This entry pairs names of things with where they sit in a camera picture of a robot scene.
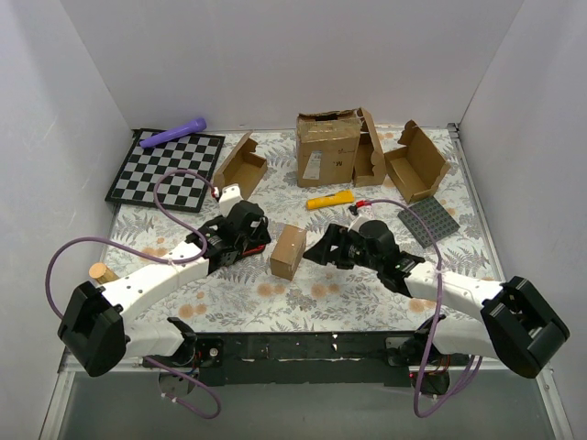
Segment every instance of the yellow object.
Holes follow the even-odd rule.
[[[340,191],[336,194],[327,195],[326,197],[318,197],[317,199],[310,199],[306,206],[308,209],[324,208],[326,206],[333,206],[335,204],[352,204],[355,201],[355,196],[350,190]]]

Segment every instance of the open cardboard box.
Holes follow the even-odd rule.
[[[251,134],[252,131],[241,138],[213,179],[213,184],[220,191],[237,183],[240,195],[245,200],[249,199],[267,171],[267,160],[254,154],[258,143],[250,138]]]
[[[355,110],[298,115],[298,186],[308,188],[351,182],[360,127],[361,120]]]
[[[363,107],[357,109],[357,115],[362,126],[352,180],[356,187],[381,185],[385,179],[385,157],[373,117]]]
[[[409,203],[433,195],[449,171],[449,163],[416,122],[405,124],[398,141],[405,145],[385,153],[387,174]]]

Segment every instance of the chessboard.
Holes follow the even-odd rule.
[[[138,143],[161,130],[135,130],[132,146],[106,196],[107,202],[155,207],[155,183],[167,171],[196,171],[209,181],[218,161],[224,137],[194,134],[166,142],[156,148],[143,149]],[[195,177],[170,176],[159,187],[159,200],[164,208],[198,213],[207,188]]]

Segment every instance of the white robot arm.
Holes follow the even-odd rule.
[[[360,215],[349,228],[330,225],[324,236],[304,253],[305,259],[339,269],[355,265],[375,270],[392,292],[429,301],[437,299],[437,269],[423,258],[400,250],[392,232],[380,220]],[[472,320],[442,316],[434,334],[437,355],[454,353],[500,359],[509,369],[534,378],[569,338],[567,326],[528,280],[476,280],[442,273],[442,304]],[[415,362],[422,357],[430,320],[397,357]]]
[[[223,190],[219,207],[221,215],[199,228],[207,251],[196,261],[149,264],[102,286],[87,281],[75,289],[58,335],[90,376],[106,373],[122,358],[154,355],[167,358],[174,366],[193,359],[196,336],[178,318],[156,324],[135,321],[181,286],[261,253],[271,242],[267,217],[256,204],[242,200],[237,185]],[[163,258],[170,263],[188,259],[201,249],[199,238],[191,234]]]

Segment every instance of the patterned fabric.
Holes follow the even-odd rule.
[[[378,131],[384,151],[398,147],[396,139],[401,134],[400,129],[380,127]],[[449,132],[445,129],[425,131],[451,165],[436,194],[460,224],[456,234],[439,242],[446,267],[465,275],[492,279],[495,275],[479,218]],[[240,137],[241,134],[226,135],[220,160],[228,155]],[[352,185],[298,188],[294,132],[260,132],[252,137],[259,142],[257,153],[267,158],[269,169],[250,200],[259,204],[270,218],[273,242],[263,254],[245,258],[204,280],[183,286],[138,319],[158,322],[169,316],[179,316],[196,332],[413,330],[420,326],[433,313],[435,304],[387,291],[370,270],[339,270],[303,259],[293,281],[271,275],[269,257],[285,224],[305,228],[307,244],[311,246],[329,223],[348,225],[352,220],[346,205],[307,211],[305,201]],[[403,202],[389,178],[381,186],[352,188],[352,191],[357,200],[388,197]],[[436,261],[434,250],[422,249],[398,219],[398,208],[382,203],[374,205],[373,211],[389,225],[403,250]],[[175,214],[198,227],[218,215],[218,211],[216,202],[206,197],[199,214]],[[112,238],[151,255],[162,256],[184,240],[186,234],[155,209],[123,205]],[[146,260],[114,248],[107,250],[105,263],[120,276],[148,264]],[[446,313],[466,318],[455,311]]]

